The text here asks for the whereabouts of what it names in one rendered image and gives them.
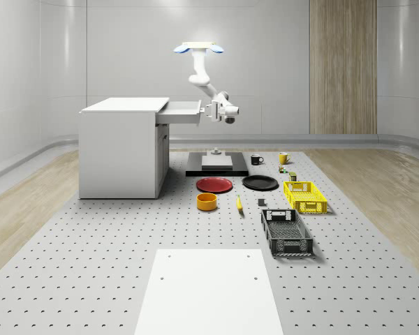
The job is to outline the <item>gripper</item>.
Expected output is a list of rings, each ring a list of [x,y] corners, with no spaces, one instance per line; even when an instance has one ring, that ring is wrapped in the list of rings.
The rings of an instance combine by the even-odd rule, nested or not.
[[[220,122],[221,120],[219,102],[217,100],[212,100],[209,105],[200,108],[200,113],[203,113],[204,116],[209,117],[212,122]]]

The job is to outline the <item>white drawer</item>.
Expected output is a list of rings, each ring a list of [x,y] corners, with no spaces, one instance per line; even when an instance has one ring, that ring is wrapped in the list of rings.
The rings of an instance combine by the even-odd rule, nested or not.
[[[157,124],[199,124],[201,100],[168,101],[156,113]]]

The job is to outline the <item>black stove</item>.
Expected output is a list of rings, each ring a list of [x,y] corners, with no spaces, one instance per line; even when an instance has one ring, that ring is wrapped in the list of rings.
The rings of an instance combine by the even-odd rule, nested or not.
[[[242,153],[220,151],[191,152],[186,166],[187,177],[246,177],[249,175]]]

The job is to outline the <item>red plate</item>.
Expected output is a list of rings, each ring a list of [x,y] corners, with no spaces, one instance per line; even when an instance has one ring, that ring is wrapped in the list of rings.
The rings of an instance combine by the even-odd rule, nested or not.
[[[207,177],[198,180],[196,187],[205,193],[225,193],[233,188],[233,184],[226,178]]]

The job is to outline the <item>black plate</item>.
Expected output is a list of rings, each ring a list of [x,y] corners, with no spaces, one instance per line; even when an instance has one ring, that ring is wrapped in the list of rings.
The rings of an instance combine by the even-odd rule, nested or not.
[[[242,184],[255,191],[273,191],[279,187],[279,183],[276,179],[259,174],[243,178]]]

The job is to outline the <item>yellow bowl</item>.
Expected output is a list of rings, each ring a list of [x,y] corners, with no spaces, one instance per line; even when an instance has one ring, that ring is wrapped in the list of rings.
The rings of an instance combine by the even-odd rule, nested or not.
[[[200,193],[196,197],[197,208],[202,211],[212,211],[217,208],[217,196],[213,193]]]

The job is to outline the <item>white cabinet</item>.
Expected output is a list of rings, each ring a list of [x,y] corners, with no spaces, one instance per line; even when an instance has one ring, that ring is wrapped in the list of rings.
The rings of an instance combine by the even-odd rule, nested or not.
[[[157,198],[163,143],[156,114],[160,98],[108,98],[79,113],[79,196]]]

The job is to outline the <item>yellow basket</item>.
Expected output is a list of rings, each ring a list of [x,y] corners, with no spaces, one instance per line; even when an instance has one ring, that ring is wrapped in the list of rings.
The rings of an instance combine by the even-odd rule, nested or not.
[[[300,213],[326,213],[327,200],[311,181],[285,181],[284,195]]]

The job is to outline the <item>dark grey basket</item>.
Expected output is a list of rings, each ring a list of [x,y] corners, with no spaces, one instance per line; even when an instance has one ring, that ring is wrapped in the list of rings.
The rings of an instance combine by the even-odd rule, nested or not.
[[[270,250],[277,255],[311,255],[313,237],[294,209],[262,209],[261,221]]]

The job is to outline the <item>white board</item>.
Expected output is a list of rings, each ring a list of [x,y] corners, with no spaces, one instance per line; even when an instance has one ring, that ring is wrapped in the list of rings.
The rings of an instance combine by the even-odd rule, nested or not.
[[[159,249],[135,335],[283,335],[259,249]]]

